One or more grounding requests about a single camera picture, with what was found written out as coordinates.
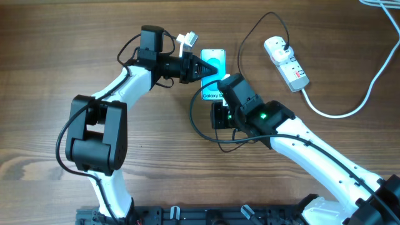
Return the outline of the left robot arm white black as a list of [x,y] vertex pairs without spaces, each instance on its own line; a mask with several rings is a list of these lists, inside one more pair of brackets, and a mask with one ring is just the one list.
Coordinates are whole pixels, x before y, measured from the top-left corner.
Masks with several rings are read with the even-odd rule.
[[195,56],[191,49],[198,35],[172,36],[164,28],[143,25],[136,36],[140,44],[122,66],[120,75],[103,90],[77,95],[70,116],[56,142],[56,160],[62,165],[60,145],[66,139],[65,155],[87,177],[99,200],[102,224],[136,224],[133,198],[126,190],[121,167],[128,150],[128,111],[137,100],[157,86],[160,78],[196,82],[217,73],[217,68]]

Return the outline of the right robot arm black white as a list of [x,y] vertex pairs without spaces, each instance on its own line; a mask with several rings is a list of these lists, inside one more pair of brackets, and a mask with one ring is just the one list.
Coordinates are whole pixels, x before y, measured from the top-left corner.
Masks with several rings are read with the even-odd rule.
[[286,156],[336,198],[304,198],[297,211],[306,224],[399,224],[398,176],[385,180],[352,162],[283,104],[263,102],[241,74],[217,82],[217,88],[227,103],[213,123],[217,128],[237,128]]

